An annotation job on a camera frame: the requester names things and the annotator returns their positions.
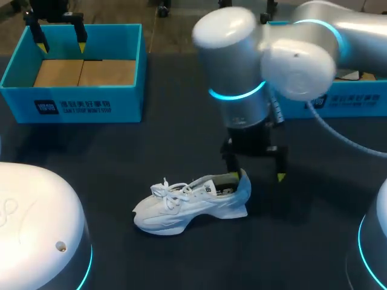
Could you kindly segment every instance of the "sneaker heel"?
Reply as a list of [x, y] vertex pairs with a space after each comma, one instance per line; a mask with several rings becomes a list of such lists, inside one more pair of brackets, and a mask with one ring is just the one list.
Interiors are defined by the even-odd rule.
[[247, 210], [245, 205], [237, 208], [220, 208], [211, 215], [218, 219], [237, 219], [247, 216]]

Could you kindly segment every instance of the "dark table surface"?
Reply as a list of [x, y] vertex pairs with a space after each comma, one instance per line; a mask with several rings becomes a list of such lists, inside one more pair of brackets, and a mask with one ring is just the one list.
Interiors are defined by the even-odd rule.
[[[0, 59], [0, 74], [9, 58]], [[385, 118], [330, 120], [387, 150]], [[224, 173], [225, 131], [196, 55], [149, 56], [140, 124], [18, 125], [0, 99], [2, 161], [52, 170], [78, 193], [95, 259], [94, 289], [348, 289], [344, 258], [387, 177], [387, 163], [347, 147], [315, 121], [288, 121], [287, 178], [274, 164], [241, 158], [253, 183], [249, 217], [199, 217], [175, 237], [136, 230], [131, 210], [163, 177]]]

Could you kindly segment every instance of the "blue led ring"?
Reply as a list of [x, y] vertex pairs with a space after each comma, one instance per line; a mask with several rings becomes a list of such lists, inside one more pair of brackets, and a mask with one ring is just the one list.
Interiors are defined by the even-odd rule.
[[362, 246], [361, 246], [361, 244], [360, 244], [360, 231], [361, 231], [361, 229], [362, 229], [362, 225], [363, 225], [364, 218], [365, 218], [365, 216], [363, 217], [362, 222], [360, 223], [359, 232], [357, 233], [357, 244], [358, 244], [358, 246], [359, 246], [359, 253], [360, 253], [360, 256], [362, 257], [363, 263], [364, 263], [365, 267], [367, 268], [367, 270], [368, 270], [369, 274], [371, 275], [371, 277], [376, 281], [376, 283], [377, 283], [383, 290], [387, 290], [387, 288], [381, 283], [381, 281], [380, 281], [380, 280], [375, 276], [375, 274], [371, 271], [371, 268], [368, 266], [367, 261], [365, 260], [364, 255], [363, 255]]
[[246, 98], [246, 97], [258, 92], [265, 85], [265, 82], [266, 81], [263, 81], [255, 89], [253, 89], [250, 92], [246, 92], [245, 94], [242, 94], [242, 95], [221, 95], [221, 94], [218, 94], [217, 92], [214, 92], [213, 89], [209, 89], [208, 92], [210, 93], [210, 95], [212, 97], [217, 98], [218, 100], [222, 100], [222, 101], [240, 100], [242, 98]]
[[89, 267], [87, 268], [86, 274], [83, 277], [82, 282], [80, 283], [80, 285], [78, 286], [78, 288], [76, 290], [80, 290], [82, 288], [83, 284], [85, 284], [86, 279], [87, 279], [87, 277], [89, 276], [89, 273], [90, 273], [92, 261], [93, 261], [93, 246], [91, 247]]
[[339, 31], [336, 28], [334, 28], [331, 24], [329, 24], [325, 21], [322, 21], [322, 20], [317, 20], [317, 19], [304, 19], [304, 20], [296, 21], [294, 24], [304, 23], [304, 22], [319, 24], [319, 25], [322, 25], [325, 28], [329, 29], [333, 33], [334, 37], [337, 40], [337, 43], [339, 44], [339, 51], [340, 51], [341, 55], [343, 55], [345, 53], [344, 39], [343, 39], [342, 35], [339, 33]]

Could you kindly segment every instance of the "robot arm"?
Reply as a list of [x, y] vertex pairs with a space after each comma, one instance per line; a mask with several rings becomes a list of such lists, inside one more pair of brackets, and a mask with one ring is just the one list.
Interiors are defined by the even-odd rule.
[[200, 19], [192, 37], [232, 153], [273, 153], [272, 90], [305, 102], [329, 90], [337, 69], [386, 75], [386, 16], [326, 1], [299, 6], [287, 25], [258, 25], [247, 9], [223, 8]]

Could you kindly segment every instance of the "floor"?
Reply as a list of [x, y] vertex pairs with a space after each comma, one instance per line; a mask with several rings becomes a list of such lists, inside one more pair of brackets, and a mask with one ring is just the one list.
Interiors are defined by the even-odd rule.
[[[208, 12], [218, 8], [218, 0], [172, 0], [168, 18], [155, 16], [157, 0], [70, 0], [70, 11], [85, 14], [86, 24], [143, 24], [147, 50], [154, 53], [191, 53], [195, 51], [191, 31], [195, 23]], [[332, 0], [360, 10], [364, 0]], [[306, 0], [279, 0], [276, 20], [284, 20]], [[233, 5], [247, 7], [258, 15], [265, 10], [265, 0], [234, 0]], [[13, 14], [11, 6], [0, 7], [0, 55], [12, 54], [25, 24], [20, 13]]]

